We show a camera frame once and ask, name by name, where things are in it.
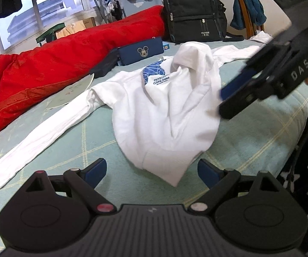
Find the black backpack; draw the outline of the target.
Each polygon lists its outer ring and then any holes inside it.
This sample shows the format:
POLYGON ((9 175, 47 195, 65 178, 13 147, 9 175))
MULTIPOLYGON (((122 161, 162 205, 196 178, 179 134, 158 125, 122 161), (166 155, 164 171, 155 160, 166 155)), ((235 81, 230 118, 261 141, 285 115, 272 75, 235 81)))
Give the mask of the black backpack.
POLYGON ((163 4, 174 43, 244 40, 227 31, 226 8, 220 0, 163 0, 163 4))

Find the teal garment on chair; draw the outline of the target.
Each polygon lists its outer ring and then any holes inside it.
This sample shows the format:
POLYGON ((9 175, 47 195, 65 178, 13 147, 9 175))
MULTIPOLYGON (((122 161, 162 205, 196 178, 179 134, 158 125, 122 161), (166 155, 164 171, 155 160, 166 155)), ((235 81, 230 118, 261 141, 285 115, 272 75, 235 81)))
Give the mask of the teal garment on chair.
MULTIPOLYGON (((264 7, 260 0, 244 0, 244 5, 249 12, 249 17, 253 24, 261 26, 266 22, 267 17, 264 14, 264 7)), ((239 0, 234 0, 233 18, 230 26, 237 30, 243 30, 245 28, 239 0)))

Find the white sweatshirt blue print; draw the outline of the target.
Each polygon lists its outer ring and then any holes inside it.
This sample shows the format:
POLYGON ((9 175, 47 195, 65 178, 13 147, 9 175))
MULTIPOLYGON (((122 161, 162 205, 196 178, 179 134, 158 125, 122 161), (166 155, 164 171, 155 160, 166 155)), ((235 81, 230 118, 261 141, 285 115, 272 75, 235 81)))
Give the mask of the white sweatshirt blue print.
POLYGON ((126 158, 177 186, 217 135, 220 67, 249 59, 260 50, 261 45, 212 49, 190 41, 171 57, 98 83, 34 128, 0 159, 0 189, 66 130, 101 106, 112 109, 114 135, 126 158))

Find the cardboard box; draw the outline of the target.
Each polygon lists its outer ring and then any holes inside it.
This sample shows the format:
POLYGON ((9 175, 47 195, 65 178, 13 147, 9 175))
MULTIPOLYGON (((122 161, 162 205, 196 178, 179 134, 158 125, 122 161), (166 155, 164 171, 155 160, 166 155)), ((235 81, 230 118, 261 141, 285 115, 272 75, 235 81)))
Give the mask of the cardboard box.
POLYGON ((77 22, 66 25, 63 29, 57 31, 55 33, 55 36, 57 39, 60 39, 95 26, 96 26, 95 18, 89 17, 87 19, 79 20, 77 22))

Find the dark folded cloth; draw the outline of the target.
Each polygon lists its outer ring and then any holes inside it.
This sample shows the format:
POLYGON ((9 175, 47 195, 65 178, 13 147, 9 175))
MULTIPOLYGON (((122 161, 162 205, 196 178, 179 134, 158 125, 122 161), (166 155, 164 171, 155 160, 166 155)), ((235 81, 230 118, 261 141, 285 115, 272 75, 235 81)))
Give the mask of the dark folded cloth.
POLYGON ((119 51, 118 49, 112 49, 103 60, 101 60, 96 66, 94 66, 89 74, 93 75, 94 78, 104 77, 108 72, 110 72, 119 61, 119 51))

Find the pale green paper sheet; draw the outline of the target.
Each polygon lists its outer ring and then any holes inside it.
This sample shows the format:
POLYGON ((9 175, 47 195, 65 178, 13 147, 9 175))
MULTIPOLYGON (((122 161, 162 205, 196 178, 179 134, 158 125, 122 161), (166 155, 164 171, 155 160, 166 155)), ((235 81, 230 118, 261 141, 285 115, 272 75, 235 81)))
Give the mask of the pale green paper sheet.
POLYGON ((89 74, 74 84, 65 87, 51 98, 46 109, 50 110, 68 104, 73 99, 78 97, 78 95, 89 89, 93 80, 94 75, 89 74))

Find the wooden chair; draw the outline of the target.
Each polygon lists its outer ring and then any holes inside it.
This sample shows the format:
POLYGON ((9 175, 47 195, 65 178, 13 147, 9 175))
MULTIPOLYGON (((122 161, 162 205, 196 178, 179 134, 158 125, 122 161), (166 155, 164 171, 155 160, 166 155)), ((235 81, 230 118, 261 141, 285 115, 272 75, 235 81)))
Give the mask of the wooden chair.
POLYGON ((240 9, 242 11, 242 16, 244 19, 246 38, 249 39, 257 35, 260 31, 265 31, 264 25, 257 26, 252 22, 249 10, 246 4, 244 3, 244 0, 238 0, 238 1, 239 1, 240 9))

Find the light blue box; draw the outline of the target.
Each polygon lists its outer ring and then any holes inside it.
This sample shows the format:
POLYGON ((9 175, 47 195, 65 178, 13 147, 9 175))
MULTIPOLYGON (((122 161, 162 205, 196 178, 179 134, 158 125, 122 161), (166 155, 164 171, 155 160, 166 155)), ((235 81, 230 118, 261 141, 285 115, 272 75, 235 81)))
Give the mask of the light blue box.
POLYGON ((163 50, 164 51, 170 49, 170 44, 168 42, 163 42, 162 45, 163 45, 163 50))

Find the red quilt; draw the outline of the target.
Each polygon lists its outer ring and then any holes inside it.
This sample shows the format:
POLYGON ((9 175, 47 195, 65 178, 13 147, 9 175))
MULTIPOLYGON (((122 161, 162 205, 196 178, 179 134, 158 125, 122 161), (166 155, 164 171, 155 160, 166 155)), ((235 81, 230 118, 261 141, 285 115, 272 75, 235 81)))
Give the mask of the red quilt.
POLYGON ((115 48, 168 34, 157 5, 20 54, 0 55, 0 131, 32 106, 82 79, 115 48))

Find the navy mickey mouse pouch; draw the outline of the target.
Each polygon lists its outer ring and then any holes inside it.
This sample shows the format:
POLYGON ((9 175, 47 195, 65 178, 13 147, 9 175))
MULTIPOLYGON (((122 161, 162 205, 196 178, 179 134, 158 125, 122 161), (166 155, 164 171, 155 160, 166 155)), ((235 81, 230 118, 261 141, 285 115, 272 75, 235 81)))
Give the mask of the navy mickey mouse pouch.
POLYGON ((162 39, 156 37, 119 47, 117 51, 121 64, 126 66, 162 54, 164 49, 162 39))

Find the green stool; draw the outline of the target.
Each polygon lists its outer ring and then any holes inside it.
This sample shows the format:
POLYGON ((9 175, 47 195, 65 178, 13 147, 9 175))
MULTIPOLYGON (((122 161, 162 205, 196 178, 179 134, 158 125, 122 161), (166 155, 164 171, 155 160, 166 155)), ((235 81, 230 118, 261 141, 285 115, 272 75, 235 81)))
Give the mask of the green stool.
POLYGON ((42 46, 44 41, 46 41, 46 43, 49 43, 56 40, 56 33, 61 31, 64 27, 65 27, 64 23, 59 23, 52 26, 47 31, 42 33, 42 35, 36 38, 36 43, 42 46))

